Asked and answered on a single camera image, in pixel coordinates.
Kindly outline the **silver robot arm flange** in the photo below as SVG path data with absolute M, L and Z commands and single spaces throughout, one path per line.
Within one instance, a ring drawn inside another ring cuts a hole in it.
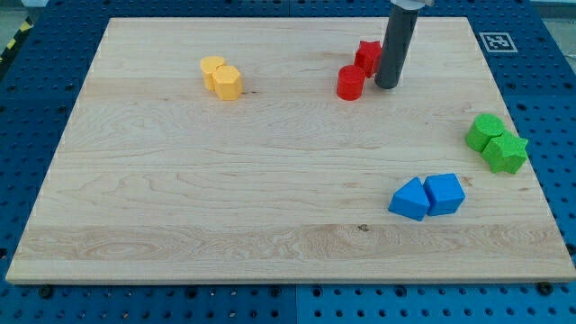
M 409 11 L 421 10 L 425 6 L 432 7 L 435 2 L 435 0 L 391 0 L 393 5 Z

